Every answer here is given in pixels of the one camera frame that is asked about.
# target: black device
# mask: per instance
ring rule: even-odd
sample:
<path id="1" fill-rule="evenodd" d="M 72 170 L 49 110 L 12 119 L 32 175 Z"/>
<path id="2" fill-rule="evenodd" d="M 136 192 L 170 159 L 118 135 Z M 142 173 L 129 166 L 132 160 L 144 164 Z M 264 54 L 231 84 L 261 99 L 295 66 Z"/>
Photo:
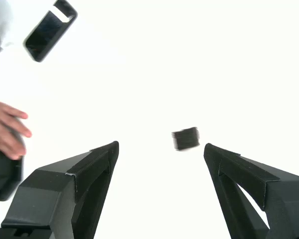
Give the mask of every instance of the black device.
<path id="1" fill-rule="evenodd" d="M 26 49 L 37 62 L 43 61 L 77 17 L 76 10 L 66 0 L 58 0 L 54 7 L 65 16 L 66 21 L 62 22 L 58 16 L 49 11 L 24 41 Z"/>
<path id="2" fill-rule="evenodd" d="M 93 239 L 119 143 L 36 169 L 18 187 L 0 239 Z"/>
<path id="3" fill-rule="evenodd" d="M 299 176 L 212 144 L 204 158 L 232 239 L 299 239 Z M 266 212 L 270 228 L 238 185 Z"/>

